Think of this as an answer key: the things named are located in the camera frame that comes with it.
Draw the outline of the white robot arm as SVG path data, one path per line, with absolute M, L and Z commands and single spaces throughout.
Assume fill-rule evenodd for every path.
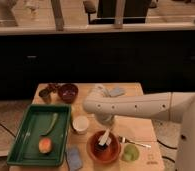
M 195 171 L 195 92 L 164 92 L 142 96 L 110 97 L 96 84 L 83 108 L 104 123 L 114 115 L 158 119 L 181 124 L 175 171 Z

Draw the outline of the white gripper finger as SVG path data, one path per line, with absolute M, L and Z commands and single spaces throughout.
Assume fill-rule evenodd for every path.
M 105 133 L 99 137 L 99 144 L 104 145 L 109 137 L 110 130 L 107 129 Z
M 112 139 L 110 137 L 108 137 L 107 141 L 106 141 L 106 146 L 109 146 L 112 142 Z

